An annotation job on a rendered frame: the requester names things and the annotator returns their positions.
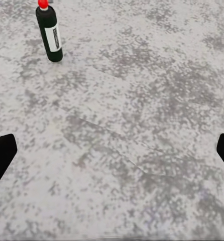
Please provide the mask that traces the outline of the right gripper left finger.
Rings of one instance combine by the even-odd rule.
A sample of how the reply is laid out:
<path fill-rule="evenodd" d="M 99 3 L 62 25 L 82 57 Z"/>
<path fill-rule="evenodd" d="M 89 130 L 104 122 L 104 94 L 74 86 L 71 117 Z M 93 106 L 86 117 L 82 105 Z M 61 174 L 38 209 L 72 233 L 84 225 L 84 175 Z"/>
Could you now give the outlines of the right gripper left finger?
<path fill-rule="evenodd" d="M 0 179 L 17 153 L 17 143 L 13 134 L 0 137 Z"/>

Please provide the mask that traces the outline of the insectifuge atomizer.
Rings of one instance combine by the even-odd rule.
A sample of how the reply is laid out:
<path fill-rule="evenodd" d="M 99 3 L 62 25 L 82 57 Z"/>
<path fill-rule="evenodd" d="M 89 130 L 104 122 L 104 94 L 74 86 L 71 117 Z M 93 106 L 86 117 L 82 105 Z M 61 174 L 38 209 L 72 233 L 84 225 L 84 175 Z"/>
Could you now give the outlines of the insectifuge atomizer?
<path fill-rule="evenodd" d="M 48 60 L 59 62 L 62 59 L 62 44 L 58 22 L 54 9 L 48 3 L 53 3 L 53 0 L 38 0 L 38 7 L 35 9 L 36 19 Z"/>

